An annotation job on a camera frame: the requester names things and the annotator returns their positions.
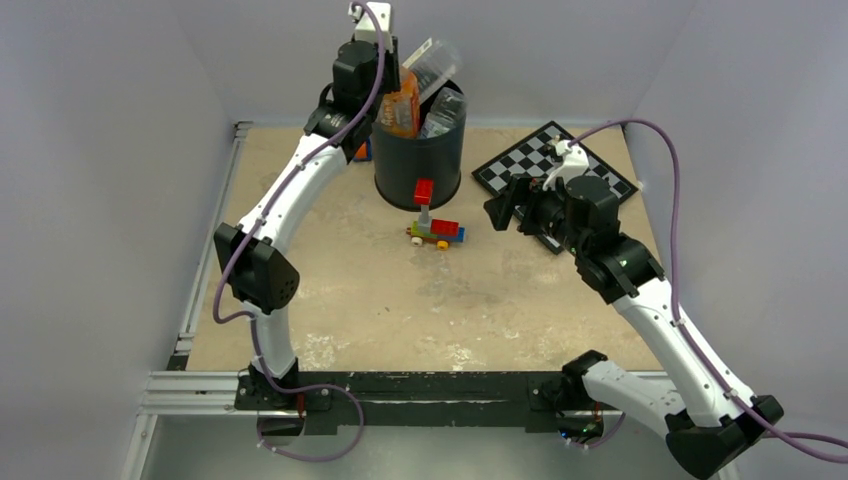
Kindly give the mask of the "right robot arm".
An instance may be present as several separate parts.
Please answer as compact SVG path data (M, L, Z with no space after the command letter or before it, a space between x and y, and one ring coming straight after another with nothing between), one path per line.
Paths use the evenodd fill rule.
M619 200L607 183L578 176L544 189L514 176L506 209L520 206L518 227L569 247L581 279L637 331L673 386L663 389L587 352L565 365L564 399L576 407L611 404L662 437L691 476L709 479L754 446L784 415L772 395L757 395L707 344L686 315L672 314L671 283L640 241L621 230Z

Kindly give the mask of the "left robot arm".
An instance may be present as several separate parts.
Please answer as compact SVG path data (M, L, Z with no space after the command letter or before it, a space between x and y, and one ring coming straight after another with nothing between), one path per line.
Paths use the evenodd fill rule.
M393 34L350 39L337 50L332 80L304 125L290 161L258 204L235 225L220 224L213 241L222 277L212 317L218 324L244 318L251 334L251 375L272 408L292 405L302 385L289 339L288 304L300 274L286 259L292 237L315 200L373 131L379 103L400 88Z

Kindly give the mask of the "orange juice bottle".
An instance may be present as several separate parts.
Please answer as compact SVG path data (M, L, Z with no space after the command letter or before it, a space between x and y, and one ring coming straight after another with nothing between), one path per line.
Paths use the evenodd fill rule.
M378 117L384 131L402 138L416 138L420 128L420 90L413 72L400 68L400 90L384 95Z

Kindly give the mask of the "large clear plastic bottle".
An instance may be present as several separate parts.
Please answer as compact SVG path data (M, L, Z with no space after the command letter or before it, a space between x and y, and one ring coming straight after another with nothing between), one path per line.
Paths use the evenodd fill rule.
M459 50L450 42L430 37L402 64L413 73L419 87L419 100L427 101L464 66Z

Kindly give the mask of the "small bottle with green label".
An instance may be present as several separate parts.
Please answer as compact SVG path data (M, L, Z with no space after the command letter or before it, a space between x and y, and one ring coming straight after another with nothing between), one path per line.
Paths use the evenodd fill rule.
M466 113L467 100L464 94L449 87L443 87L436 95L430 111L419 131L419 139L441 136L457 126L458 120Z

